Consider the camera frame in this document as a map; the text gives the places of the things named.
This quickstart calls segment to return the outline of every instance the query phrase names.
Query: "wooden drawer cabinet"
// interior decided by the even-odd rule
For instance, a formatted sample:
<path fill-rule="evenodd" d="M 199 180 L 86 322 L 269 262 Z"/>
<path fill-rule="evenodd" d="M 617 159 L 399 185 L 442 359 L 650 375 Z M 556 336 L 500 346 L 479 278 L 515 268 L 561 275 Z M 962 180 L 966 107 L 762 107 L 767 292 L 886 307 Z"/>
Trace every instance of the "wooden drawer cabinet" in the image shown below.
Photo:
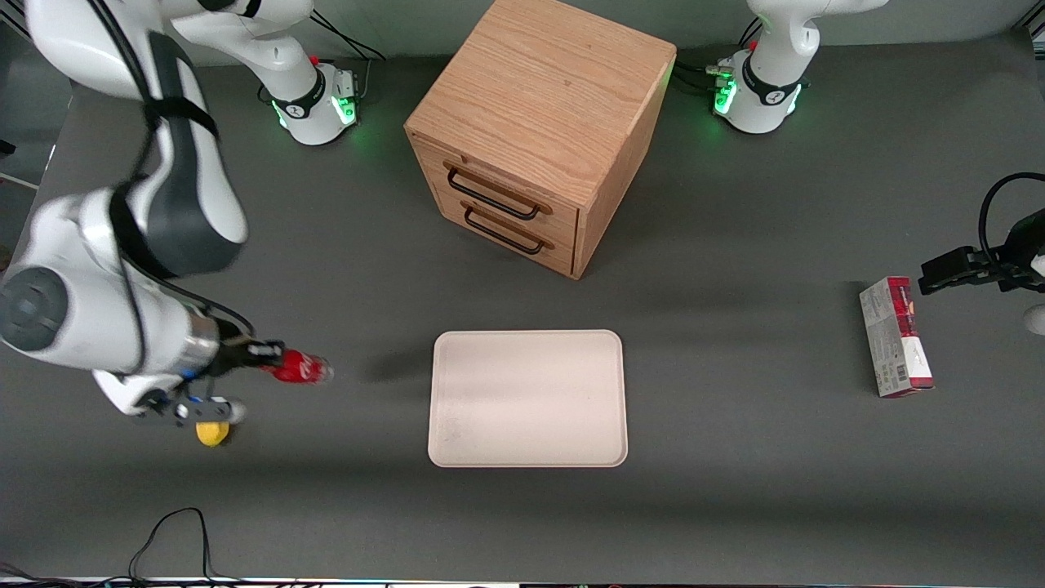
<path fill-rule="evenodd" d="M 574 278 L 649 147 L 670 43 L 496 0 L 407 121 L 443 216 Z"/>

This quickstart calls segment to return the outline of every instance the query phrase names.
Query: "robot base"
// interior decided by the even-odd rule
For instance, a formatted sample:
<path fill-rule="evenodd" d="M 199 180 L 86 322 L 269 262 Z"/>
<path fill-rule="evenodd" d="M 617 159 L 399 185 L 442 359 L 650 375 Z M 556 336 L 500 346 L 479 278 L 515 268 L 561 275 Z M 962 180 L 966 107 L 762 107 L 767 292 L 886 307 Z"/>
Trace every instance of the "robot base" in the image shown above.
<path fill-rule="evenodd" d="M 279 115 L 279 123 L 299 143 L 321 145 L 336 139 L 345 128 L 355 124 L 358 105 L 355 98 L 355 78 L 351 71 L 340 70 L 329 64 L 316 66 L 326 79 L 326 95 L 304 118 L 294 118 L 284 113 L 276 102 L 272 105 Z"/>
<path fill-rule="evenodd" d="M 794 112 L 795 100 L 802 92 L 802 86 L 799 85 L 790 96 L 784 97 L 780 103 L 772 105 L 762 103 L 759 95 L 733 73 L 740 71 L 750 54 L 750 51 L 744 49 L 719 60 L 719 69 L 729 73 L 725 77 L 725 85 L 715 94 L 713 111 L 728 120 L 738 131 L 762 135 L 776 130 L 784 119 Z"/>

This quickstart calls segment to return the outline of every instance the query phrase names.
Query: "wire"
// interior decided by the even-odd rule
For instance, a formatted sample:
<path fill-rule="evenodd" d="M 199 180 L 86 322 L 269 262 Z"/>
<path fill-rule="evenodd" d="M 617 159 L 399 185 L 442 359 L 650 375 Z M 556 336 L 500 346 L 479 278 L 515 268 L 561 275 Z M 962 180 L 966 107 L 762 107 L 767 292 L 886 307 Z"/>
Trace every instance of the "wire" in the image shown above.
<path fill-rule="evenodd" d="M 741 47 L 746 47 L 746 45 L 748 45 L 751 42 L 751 40 L 754 39 L 754 36 L 758 34 L 760 30 L 762 30 L 762 22 L 761 21 L 759 22 L 759 26 L 754 27 L 754 30 L 751 31 L 751 34 L 749 34 L 747 37 L 747 39 L 744 39 L 740 43 L 740 46 Z"/>
<path fill-rule="evenodd" d="M 7 21 L 7 24 L 9 24 L 9 25 L 14 26 L 15 28 L 19 29 L 20 31 L 22 31 L 22 34 L 24 34 L 26 37 L 29 37 L 29 31 L 26 30 L 24 26 L 22 26 L 21 24 L 19 24 L 18 21 L 16 21 L 14 18 L 11 18 L 10 15 L 8 15 L 6 11 L 4 11 L 3 8 L 0 8 L 0 16 L 2 16 L 3 19 L 5 21 Z"/>
<path fill-rule="evenodd" d="M 980 249 L 982 249 L 983 253 L 986 254 L 988 263 L 991 265 L 991 268 L 995 271 L 995 273 L 1003 276 L 1004 280 L 1013 285 L 1024 289 L 1030 289 L 1031 291 L 1045 292 L 1045 285 L 1029 284 L 1027 283 L 1026 278 L 1017 277 L 1007 265 L 1002 264 L 998 259 L 997 254 L 991 250 L 991 245 L 988 242 L 986 237 L 986 219 L 991 212 L 991 203 L 994 201 L 994 196 L 997 195 L 998 191 L 1005 187 L 1005 185 L 1009 182 L 1024 179 L 1045 182 L 1045 173 L 1039 173 L 1036 171 L 1020 171 L 1018 173 L 1005 175 L 1004 178 L 998 180 L 998 182 L 986 192 L 986 195 L 983 196 L 983 204 L 980 205 L 979 222 L 976 227 L 977 234 L 979 236 Z"/>
<path fill-rule="evenodd" d="M 355 50 L 356 53 L 358 53 L 361 60 L 369 60 L 370 58 L 370 57 L 368 57 L 366 55 L 366 53 L 363 52 L 363 49 L 358 45 L 355 44 L 354 40 L 352 40 L 352 39 L 350 39 L 350 38 L 342 34 L 341 32 L 339 32 L 336 29 L 333 28 L 333 25 L 326 24 L 326 23 L 324 23 L 323 21 L 319 20 L 316 17 L 308 17 L 308 19 L 310 21 L 315 22 L 316 24 L 322 26 L 323 28 L 329 30 L 330 32 L 333 32 L 338 37 L 341 37 L 342 40 L 345 41 L 345 43 L 348 43 L 349 47 L 351 47 L 352 49 Z"/>
<path fill-rule="evenodd" d="M 13 566 L 11 564 L 8 564 L 6 562 L 0 562 L 0 573 L 5 573 L 5 574 L 7 574 L 9 577 L 13 577 L 13 578 L 21 578 L 23 580 L 28 580 L 29 581 L 28 584 L 23 584 L 21 586 L 32 586 L 34 588 L 54 588 L 54 587 L 63 587 L 63 588 L 98 588 L 100 586 L 104 586 L 106 584 L 108 584 L 110 582 L 113 582 L 113 581 L 116 581 L 116 580 L 126 579 L 126 580 L 130 580 L 130 581 L 134 581 L 133 578 L 127 577 L 127 575 L 113 575 L 111 578 L 107 578 L 107 579 L 100 580 L 98 582 L 92 582 L 92 583 L 87 583 L 87 584 L 85 584 L 83 582 L 78 582 L 76 580 L 67 580 L 67 579 L 64 579 L 64 578 L 39 578 L 39 577 L 32 575 L 31 573 L 27 573 L 26 571 L 22 570 L 21 568 Z"/>
<path fill-rule="evenodd" d="M 157 276 L 154 276 L 154 275 L 149 274 L 147 271 L 145 271 L 144 268 L 142 268 L 141 265 L 139 265 L 134 259 L 132 259 L 130 257 L 124 257 L 124 259 L 126 259 L 126 261 L 131 264 L 132 267 L 134 267 L 138 272 L 142 273 L 145 277 L 147 277 L 147 278 L 156 281 L 157 283 L 159 283 L 160 285 L 162 285 L 163 287 L 165 287 L 167 289 L 170 289 L 175 293 L 178 293 L 178 296 L 180 296 L 180 297 L 183 297 L 183 298 L 188 299 L 188 300 L 190 300 L 190 301 L 192 301 L 194 303 L 198 303 L 198 304 L 200 304 L 203 307 L 209 307 L 209 308 L 216 309 L 216 310 L 220 311 L 222 314 L 228 315 L 229 319 L 231 319 L 231 320 L 235 321 L 236 323 L 238 323 L 239 327 L 242 328 L 243 333 L 246 333 L 247 335 L 249 335 L 251 338 L 256 337 L 257 332 L 254 329 L 254 324 L 252 324 L 251 322 L 247 321 L 247 317 L 245 317 L 243 315 L 237 313 L 236 311 L 230 309 L 229 307 L 226 307 L 225 305 L 223 305 L 220 303 L 215 303 L 214 301 L 211 301 L 210 299 L 207 299 L 205 297 L 201 297 L 200 293 L 196 293 L 195 291 L 190 291 L 190 290 L 185 289 L 184 287 L 182 287 L 180 285 L 177 285 L 175 283 L 170 283 L 169 281 L 163 279 L 162 277 L 157 277 Z"/>
<path fill-rule="evenodd" d="M 741 47 L 744 46 L 744 40 L 747 39 L 747 33 L 750 32 L 751 34 L 754 34 L 754 31 L 751 30 L 751 27 L 758 24 L 759 22 L 761 22 L 759 21 L 759 17 L 754 17 L 753 19 L 751 19 L 751 22 L 747 24 L 747 28 L 744 29 L 743 33 L 741 33 L 740 41 L 737 41 L 738 45 L 740 45 Z"/>
<path fill-rule="evenodd" d="M 149 532 L 148 539 L 145 540 L 145 543 L 142 544 L 142 546 L 138 549 L 138 551 L 136 551 L 135 555 L 131 557 L 131 561 L 127 562 L 127 577 L 130 577 L 134 581 L 143 580 L 140 575 L 138 575 L 138 562 L 141 560 L 141 557 L 145 554 L 145 551 L 147 551 L 148 548 L 153 545 L 153 541 L 156 540 L 156 534 L 157 532 L 160 531 L 160 527 L 163 526 L 163 523 L 166 522 L 167 519 L 169 519 L 170 517 L 180 515 L 182 513 L 195 513 L 195 516 L 200 519 L 200 532 L 203 537 L 203 566 L 202 566 L 203 577 L 215 584 L 219 583 L 214 579 L 214 577 L 229 578 L 232 580 L 237 580 L 239 582 L 248 582 L 247 580 L 243 580 L 241 578 L 235 578 L 233 575 L 226 575 L 224 573 L 218 573 L 217 570 L 214 569 L 214 565 L 211 562 L 210 536 L 207 534 L 207 520 L 203 516 L 203 511 L 196 509 L 195 507 L 186 507 L 184 509 L 171 511 L 166 515 L 164 515 L 162 518 L 160 518 L 160 520 L 157 521 L 155 525 L 153 525 L 153 531 Z"/>
<path fill-rule="evenodd" d="M 359 92 L 358 99 L 367 97 L 367 92 L 370 91 L 370 66 L 374 65 L 374 60 L 367 60 L 367 73 L 363 76 L 363 91 Z"/>
<path fill-rule="evenodd" d="M 704 68 L 696 67 L 687 63 L 682 63 L 680 61 L 675 62 L 675 67 L 684 71 L 691 71 L 693 73 L 704 73 Z"/>
<path fill-rule="evenodd" d="M 25 17 L 25 10 L 22 9 L 22 6 L 20 5 L 19 2 L 15 2 L 15 0 L 6 0 L 6 1 L 7 1 L 7 5 L 8 6 L 10 6 L 11 8 L 15 8 L 15 11 L 17 11 L 20 15 L 22 15 L 22 17 Z"/>
<path fill-rule="evenodd" d="M 127 40 L 126 34 L 123 33 L 123 29 L 120 28 L 116 17 L 113 16 L 112 10 L 109 9 L 109 6 L 102 0 L 88 0 L 88 3 L 91 4 L 94 14 L 106 27 L 106 32 L 109 33 L 109 38 L 116 45 L 116 49 L 119 51 L 123 63 L 126 64 L 131 72 L 131 77 L 138 88 L 138 93 L 141 94 L 141 99 L 150 99 L 152 95 L 148 92 L 148 83 L 145 80 L 145 70 L 142 69 L 141 62 L 138 61 L 138 54 L 131 47 L 131 42 Z"/>
<path fill-rule="evenodd" d="M 705 94 L 711 93 L 711 89 L 710 88 L 706 88 L 704 86 L 700 86 L 699 84 L 697 84 L 696 81 L 693 81 L 692 79 L 687 79 L 686 77 L 682 77 L 682 74 L 679 73 L 678 71 L 672 71 L 671 72 L 671 77 L 673 79 L 677 79 L 678 81 L 681 81 L 682 84 L 684 84 L 684 85 L 689 86 L 690 88 L 693 88 L 694 90 L 697 90 L 697 91 L 699 91 L 701 93 L 705 93 Z"/>
<path fill-rule="evenodd" d="M 131 311 L 134 313 L 134 326 L 135 331 L 138 334 L 138 359 L 135 361 L 134 368 L 131 369 L 127 376 L 134 376 L 145 368 L 145 361 L 148 359 L 148 345 L 145 343 L 145 322 L 141 317 L 141 307 L 138 305 L 138 299 L 134 296 L 134 285 L 131 284 L 131 277 L 127 276 L 127 267 L 124 264 L 126 262 L 126 256 L 121 252 L 118 264 L 120 266 L 120 279 L 123 281 L 123 291 L 126 293 L 127 301 L 131 302 Z"/>
<path fill-rule="evenodd" d="M 262 90 L 264 90 L 264 84 L 258 84 L 258 91 L 257 91 L 258 101 L 261 102 L 261 103 L 263 103 L 263 104 L 271 103 L 269 100 L 266 100 L 266 99 L 264 99 L 264 98 L 261 97 L 261 91 Z"/>
<path fill-rule="evenodd" d="M 323 14 L 320 13 L 319 10 L 315 10 L 314 9 L 312 13 L 316 15 L 316 17 L 309 17 L 309 18 L 314 22 L 319 23 L 320 25 L 323 26 L 323 28 L 326 28 L 327 30 L 329 30 L 330 32 L 333 32 L 338 37 L 341 37 L 343 40 L 345 40 L 346 43 L 348 43 L 349 45 L 351 45 L 353 48 L 356 48 L 356 46 L 362 47 L 362 48 L 370 51 L 371 53 L 377 55 L 377 58 L 381 60 L 382 62 L 384 61 L 388 61 L 388 57 L 386 57 L 385 54 L 381 53 L 380 51 L 378 51 L 377 49 L 374 49 L 373 47 L 371 47 L 369 45 L 361 43 L 359 41 L 356 41 L 355 39 L 352 39 L 351 37 L 348 37 L 347 34 L 343 33 L 340 30 L 338 30 L 338 27 L 334 26 L 330 22 L 330 20 L 327 19 L 326 17 L 324 17 Z M 364 60 L 368 58 L 365 55 L 362 55 L 362 51 L 359 51 L 358 48 L 356 48 L 356 51 L 358 51 L 361 53 L 361 56 L 363 56 Z"/>

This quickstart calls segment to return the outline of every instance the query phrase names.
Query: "product box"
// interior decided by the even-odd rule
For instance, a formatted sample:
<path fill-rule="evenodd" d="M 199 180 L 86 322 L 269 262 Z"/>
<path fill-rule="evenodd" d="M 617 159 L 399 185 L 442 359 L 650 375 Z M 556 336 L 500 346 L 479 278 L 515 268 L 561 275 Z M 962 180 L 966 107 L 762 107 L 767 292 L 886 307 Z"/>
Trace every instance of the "product box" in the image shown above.
<path fill-rule="evenodd" d="M 882 398 L 906 397 L 933 387 L 914 328 L 910 286 L 909 277 L 887 277 L 860 292 L 878 396 Z"/>

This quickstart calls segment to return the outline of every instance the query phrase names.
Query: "black metal handle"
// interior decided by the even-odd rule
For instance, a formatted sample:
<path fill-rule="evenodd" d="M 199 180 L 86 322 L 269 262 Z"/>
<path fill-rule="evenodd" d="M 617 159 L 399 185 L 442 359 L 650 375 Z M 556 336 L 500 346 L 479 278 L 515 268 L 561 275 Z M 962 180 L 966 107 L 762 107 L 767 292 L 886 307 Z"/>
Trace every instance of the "black metal handle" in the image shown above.
<path fill-rule="evenodd" d="M 511 214 L 512 216 L 515 216 L 516 218 L 518 218 L 520 220 L 532 220 L 533 217 L 537 215 L 537 212 L 540 211 L 540 207 L 536 206 L 536 205 L 533 207 L 533 210 L 530 210 L 529 212 L 522 212 L 521 210 L 516 210 L 516 209 L 512 208 L 511 206 L 506 206 L 506 205 L 497 202 L 496 199 L 493 199 L 492 197 L 490 197 L 488 195 L 483 195 L 482 193 L 479 193 L 478 191 L 471 189 L 468 186 L 463 186 L 463 185 L 455 182 L 454 178 L 457 177 L 457 173 L 458 173 L 457 167 L 450 167 L 450 172 L 446 174 L 446 181 L 450 184 L 451 188 L 454 188 L 454 189 L 456 189 L 456 190 L 458 190 L 460 192 L 467 193 L 468 195 L 474 197 L 475 199 L 478 199 L 480 202 L 484 202 L 486 204 L 489 204 L 490 206 L 493 206 L 494 208 L 496 208 L 497 210 L 501 210 L 502 212 L 504 212 L 506 214 Z"/>
<path fill-rule="evenodd" d="M 519 251 L 526 253 L 527 255 L 536 255 L 537 253 L 540 253 L 541 249 L 544 248 L 544 241 L 543 240 L 539 240 L 538 239 L 537 240 L 537 244 L 535 246 L 527 246 L 526 244 L 522 244 L 521 242 L 519 242 L 517 240 L 513 240 L 511 238 L 508 238 L 507 236 L 501 234 L 500 232 L 497 232 L 497 231 L 495 231 L 493 229 L 490 229 L 488 227 L 484 227 L 483 225 L 481 225 L 481 224 L 477 222 L 475 220 L 471 219 L 471 213 L 474 212 L 474 211 L 475 211 L 475 209 L 472 208 L 471 206 L 469 206 L 468 209 L 464 211 L 464 221 L 468 222 L 469 227 L 478 229 L 481 232 L 483 232 L 484 234 L 488 234 L 488 235 L 492 236 L 493 238 L 496 238 L 497 240 L 500 240 L 501 242 L 504 242 L 505 244 L 507 244 L 509 246 L 513 246 L 515 249 L 518 249 Z"/>

